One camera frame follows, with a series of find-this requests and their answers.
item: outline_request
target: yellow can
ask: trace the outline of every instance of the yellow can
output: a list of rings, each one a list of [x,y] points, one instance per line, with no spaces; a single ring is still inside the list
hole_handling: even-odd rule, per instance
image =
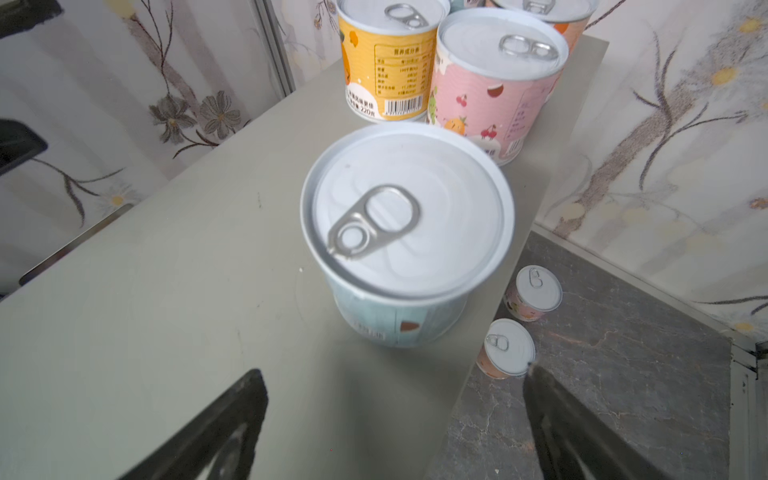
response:
[[[426,113],[437,26],[448,0],[339,0],[346,102],[370,121]]]

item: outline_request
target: nutrition facts label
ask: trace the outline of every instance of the nutrition facts label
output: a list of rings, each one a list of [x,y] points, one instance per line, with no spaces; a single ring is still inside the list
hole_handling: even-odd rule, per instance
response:
[[[376,94],[384,98],[421,96],[429,90],[434,52],[434,38],[415,45],[376,45]]]

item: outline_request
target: white can lid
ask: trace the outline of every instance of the white can lid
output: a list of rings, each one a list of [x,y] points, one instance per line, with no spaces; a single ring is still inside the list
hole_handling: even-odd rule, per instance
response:
[[[426,124],[374,125],[331,145],[306,179],[301,209],[305,237],[326,273],[385,300],[467,293],[502,261],[515,225],[509,186],[488,155]],[[371,235],[352,210],[366,212],[383,235]],[[347,247],[364,251],[346,255]]]
[[[501,80],[537,80],[560,71],[568,43],[550,25],[524,12],[498,8],[461,10],[438,27],[450,61]]]
[[[563,300],[563,288],[558,278],[539,265],[524,266],[518,272],[515,285],[520,300],[540,312],[550,312]]]
[[[535,15],[549,23],[584,20],[598,9],[598,0],[493,0],[502,7]]]
[[[491,323],[485,336],[485,354],[493,365],[512,376],[523,376],[536,360],[536,346],[523,325],[510,319]]]
[[[430,31],[450,9],[448,0],[339,0],[339,11],[345,20],[379,35]]]

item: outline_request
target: light blue can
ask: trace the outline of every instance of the light blue can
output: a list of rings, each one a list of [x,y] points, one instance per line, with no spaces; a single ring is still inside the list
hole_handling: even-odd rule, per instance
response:
[[[431,342],[504,258],[515,206],[471,141],[382,124],[331,145],[310,170],[301,225],[341,316],[386,346]]]
[[[451,0],[451,13],[465,8],[482,7],[484,4],[485,0]]]

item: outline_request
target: yellow flower center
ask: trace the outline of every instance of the yellow flower center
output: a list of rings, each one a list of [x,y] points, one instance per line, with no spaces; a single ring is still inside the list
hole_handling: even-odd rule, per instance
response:
[[[763,27],[763,23],[759,18],[748,18],[741,26],[739,31],[741,33],[754,33]]]
[[[739,71],[734,67],[721,68],[720,70],[716,71],[714,75],[712,75],[712,85],[715,87],[725,85],[726,83],[733,81],[733,79],[736,78],[738,74]]]

